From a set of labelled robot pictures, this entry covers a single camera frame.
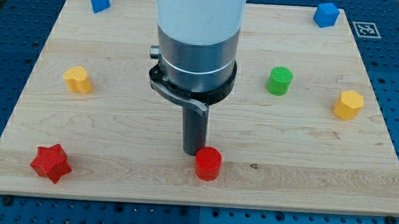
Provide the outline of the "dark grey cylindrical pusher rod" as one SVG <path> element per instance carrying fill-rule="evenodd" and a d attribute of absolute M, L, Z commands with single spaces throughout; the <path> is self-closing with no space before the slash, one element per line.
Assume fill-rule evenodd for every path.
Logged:
<path fill-rule="evenodd" d="M 206 145 L 209 114 L 202 116 L 186 107 L 182 108 L 182 114 L 183 149 L 188 155 L 195 156 Z"/>

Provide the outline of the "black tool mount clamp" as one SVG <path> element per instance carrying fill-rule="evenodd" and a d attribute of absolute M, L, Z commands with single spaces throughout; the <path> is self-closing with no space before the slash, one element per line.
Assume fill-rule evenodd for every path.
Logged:
<path fill-rule="evenodd" d="M 165 80 L 165 75 L 159 65 L 153 66 L 148 74 L 151 88 L 160 96 L 175 105 L 192 110 L 200 116 L 206 116 L 209 110 L 208 106 L 215 105 L 230 95 L 233 85 L 235 84 L 237 70 L 237 64 L 234 62 L 233 73 L 228 80 L 218 88 L 207 92 L 190 92 L 178 88 L 169 80 Z"/>

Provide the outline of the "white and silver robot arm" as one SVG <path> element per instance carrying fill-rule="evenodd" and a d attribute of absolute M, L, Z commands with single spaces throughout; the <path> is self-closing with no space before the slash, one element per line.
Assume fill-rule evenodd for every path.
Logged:
<path fill-rule="evenodd" d="M 158 60 L 150 86 L 183 112 L 183 149 L 206 144 L 209 108 L 225 99 L 237 74 L 236 51 L 246 0 L 156 0 Z"/>

